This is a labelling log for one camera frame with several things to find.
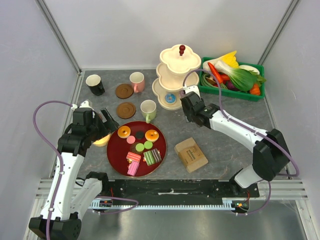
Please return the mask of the orange glazed donut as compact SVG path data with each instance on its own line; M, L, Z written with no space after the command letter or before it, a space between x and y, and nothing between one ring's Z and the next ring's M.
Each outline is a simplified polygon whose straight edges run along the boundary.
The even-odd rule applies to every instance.
M159 133L154 129L146 131L144 136L147 141L152 143L156 142L159 139Z
M131 128L129 126L127 126L127 125L123 125L123 126L118 128L117 135L121 139L126 139L131 135Z

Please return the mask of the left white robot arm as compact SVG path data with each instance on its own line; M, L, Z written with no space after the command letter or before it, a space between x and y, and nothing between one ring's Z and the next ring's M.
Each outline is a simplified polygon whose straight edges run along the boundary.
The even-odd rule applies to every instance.
M72 123L66 128L53 150L57 154L55 173L46 202L38 217L29 221L29 229L42 240L76 240L82 219L97 196L110 191L108 175L91 171L80 191L74 187L87 150L93 142L112 134L119 124L103 108L96 112L89 100L72 104Z

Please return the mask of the blue white orange donut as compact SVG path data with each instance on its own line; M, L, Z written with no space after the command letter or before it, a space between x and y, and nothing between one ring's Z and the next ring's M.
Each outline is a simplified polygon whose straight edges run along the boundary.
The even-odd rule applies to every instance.
M173 105L177 101L176 95L173 93L167 93L164 100L168 105Z

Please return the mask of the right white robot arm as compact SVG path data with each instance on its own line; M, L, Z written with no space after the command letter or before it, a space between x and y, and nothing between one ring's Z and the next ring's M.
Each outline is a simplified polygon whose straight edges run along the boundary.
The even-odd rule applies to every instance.
M248 187L262 180L272 181L290 162L288 146L279 130L253 127L227 114L218 105L205 105L204 100L193 91L180 100L189 122L221 132L252 152L252 164L230 179L229 191L233 196L242 196Z

